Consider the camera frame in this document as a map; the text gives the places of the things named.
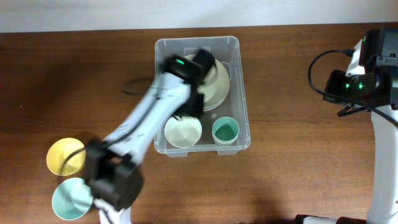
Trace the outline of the mint green cup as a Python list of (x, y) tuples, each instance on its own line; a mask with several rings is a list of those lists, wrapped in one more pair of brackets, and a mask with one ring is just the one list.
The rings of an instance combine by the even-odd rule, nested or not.
[(231, 117), (218, 118), (211, 129), (213, 140), (224, 142), (237, 140), (239, 131), (238, 122)]

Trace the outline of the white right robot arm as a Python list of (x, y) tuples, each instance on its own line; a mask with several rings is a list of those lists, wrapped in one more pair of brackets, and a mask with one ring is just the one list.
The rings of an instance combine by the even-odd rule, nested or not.
[(364, 33), (346, 71), (334, 70), (325, 101), (343, 105), (339, 116), (371, 112), (375, 138), (373, 198), (367, 223), (397, 223), (397, 29)]

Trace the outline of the cream large bowl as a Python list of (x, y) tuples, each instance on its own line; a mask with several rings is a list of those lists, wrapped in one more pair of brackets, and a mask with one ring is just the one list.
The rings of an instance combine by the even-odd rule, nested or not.
[(211, 111), (211, 110), (214, 110), (214, 109), (220, 107), (221, 105), (222, 105), (222, 104), (209, 106), (209, 107), (203, 108), (203, 111), (204, 111), (204, 112), (208, 112), (208, 111)]

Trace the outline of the white small bowl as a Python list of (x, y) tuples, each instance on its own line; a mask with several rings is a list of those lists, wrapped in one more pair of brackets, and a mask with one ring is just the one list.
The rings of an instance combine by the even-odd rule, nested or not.
[(177, 148), (195, 145), (201, 138), (202, 125), (199, 119), (184, 116), (171, 117), (165, 124), (164, 134), (168, 142)]

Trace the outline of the beige large bowl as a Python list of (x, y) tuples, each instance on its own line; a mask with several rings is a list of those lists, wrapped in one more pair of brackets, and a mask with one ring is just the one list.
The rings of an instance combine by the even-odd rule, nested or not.
[(203, 84), (197, 89), (199, 93), (204, 94), (204, 111), (212, 110), (222, 104), (230, 89), (230, 80), (227, 69), (218, 60), (215, 60), (215, 63), (216, 65), (212, 66), (211, 70), (205, 77)]

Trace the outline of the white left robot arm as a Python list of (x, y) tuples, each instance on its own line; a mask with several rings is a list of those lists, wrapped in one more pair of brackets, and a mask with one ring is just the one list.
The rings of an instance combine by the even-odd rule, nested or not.
[(131, 206), (144, 183), (139, 166), (149, 144), (169, 118), (202, 115), (204, 95), (198, 87), (213, 66), (214, 56), (203, 49), (191, 60), (167, 57), (132, 113), (103, 141), (86, 146), (83, 180), (101, 223), (130, 223)]

